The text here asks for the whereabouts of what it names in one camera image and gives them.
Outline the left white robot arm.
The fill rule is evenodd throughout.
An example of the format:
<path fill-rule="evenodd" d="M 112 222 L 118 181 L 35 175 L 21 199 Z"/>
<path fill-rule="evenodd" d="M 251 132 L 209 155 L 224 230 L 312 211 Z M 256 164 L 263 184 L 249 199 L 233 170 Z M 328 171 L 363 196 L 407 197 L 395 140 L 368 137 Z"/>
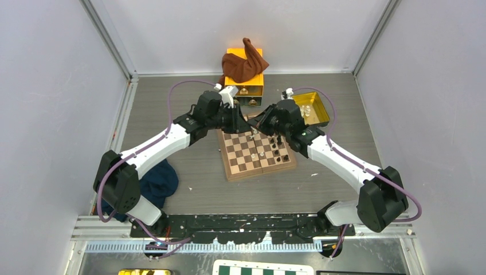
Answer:
<path fill-rule="evenodd" d="M 235 86 L 219 92 L 205 91 L 191 112 L 174 119 L 161 133 L 130 150 L 104 153 L 93 184 L 97 198 L 106 201 L 118 213 L 143 222 L 146 231 L 154 237 L 164 234 L 167 221 L 161 217 L 160 207 L 142 195 L 139 181 L 158 163 L 193 145 L 210 130 L 250 131 L 240 106 L 233 100 L 237 92 Z"/>

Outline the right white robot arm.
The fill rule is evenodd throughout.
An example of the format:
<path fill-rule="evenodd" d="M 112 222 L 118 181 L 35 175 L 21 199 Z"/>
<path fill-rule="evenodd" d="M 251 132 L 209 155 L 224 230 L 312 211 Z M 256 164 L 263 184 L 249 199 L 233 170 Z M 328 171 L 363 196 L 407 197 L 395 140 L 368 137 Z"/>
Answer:
<path fill-rule="evenodd" d="M 332 202 L 322 209 L 318 227 L 323 234 L 333 235 L 340 226 L 355 223 L 379 233 L 408 209 L 396 169 L 379 168 L 338 146 L 319 126 L 305 123 L 293 100 L 270 105 L 250 123 L 268 136 L 282 136 L 295 152 L 327 167 L 356 191 L 356 200 Z"/>

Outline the wooden chess board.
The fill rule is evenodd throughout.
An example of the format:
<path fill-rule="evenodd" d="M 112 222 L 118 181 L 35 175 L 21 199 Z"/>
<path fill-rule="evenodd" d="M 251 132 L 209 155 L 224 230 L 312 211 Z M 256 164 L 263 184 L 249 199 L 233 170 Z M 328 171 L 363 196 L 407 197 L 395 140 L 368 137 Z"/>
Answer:
<path fill-rule="evenodd" d="M 227 180 L 280 172 L 295 168 L 297 160 L 283 137 L 267 136 L 256 129 L 244 133 L 217 131 Z M 289 161 L 283 161 L 288 155 Z"/>

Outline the yellow metal tray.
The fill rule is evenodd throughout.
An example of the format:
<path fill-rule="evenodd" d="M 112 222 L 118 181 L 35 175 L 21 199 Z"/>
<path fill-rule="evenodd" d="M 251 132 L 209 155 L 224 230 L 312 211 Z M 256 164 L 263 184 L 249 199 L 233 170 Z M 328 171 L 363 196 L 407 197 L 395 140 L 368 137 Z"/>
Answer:
<path fill-rule="evenodd" d="M 317 91 L 292 96 L 306 124 L 325 127 L 330 117 Z"/>

